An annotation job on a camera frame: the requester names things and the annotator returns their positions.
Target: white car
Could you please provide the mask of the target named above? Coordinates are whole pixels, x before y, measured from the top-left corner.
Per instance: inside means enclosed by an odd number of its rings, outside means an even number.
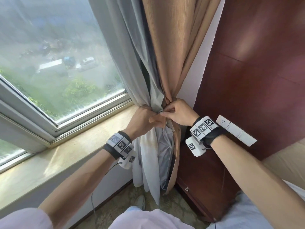
[[[75,65],[76,70],[85,71],[97,67],[97,62],[94,57],[88,57],[83,59],[80,63]]]

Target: gray curtain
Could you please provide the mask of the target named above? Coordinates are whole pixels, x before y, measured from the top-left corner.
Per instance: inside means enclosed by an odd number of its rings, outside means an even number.
[[[147,104],[162,110],[164,98],[156,58],[141,0],[89,0],[102,30],[112,59],[131,99],[138,106]],[[149,75],[147,88],[141,63]],[[133,163],[135,186],[144,185],[159,204],[160,187],[166,189],[173,153],[173,131],[153,128],[134,141],[138,157]]]

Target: shoe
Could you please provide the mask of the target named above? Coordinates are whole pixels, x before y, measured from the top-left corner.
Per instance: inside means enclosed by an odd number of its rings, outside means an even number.
[[[135,206],[140,208],[141,210],[145,210],[146,200],[144,195],[140,195],[139,197],[137,197],[137,199],[135,200]]]

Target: left hand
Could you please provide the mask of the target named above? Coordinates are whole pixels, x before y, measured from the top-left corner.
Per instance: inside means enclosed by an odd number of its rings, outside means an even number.
[[[162,127],[163,124],[161,122],[149,122],[149,118],[154,115],[157,115],[157,113],[153,112],[151,107],[144,105],[135,111],[127,128],[122,131],[133,141],[139,136],[146,134],[153,127]]]

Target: reddish brown cabinet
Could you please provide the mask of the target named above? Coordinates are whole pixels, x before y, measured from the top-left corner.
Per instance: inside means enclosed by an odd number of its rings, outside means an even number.
[[[194,110],[256,138],[240,145],[260,160],[304,138],[304,35],[305,0],[226,0]],[[223,169],[213,151],[196,158],[181,143],[177,183],[205,219],[220,219],[238,190],[227,172],[221,192]]]

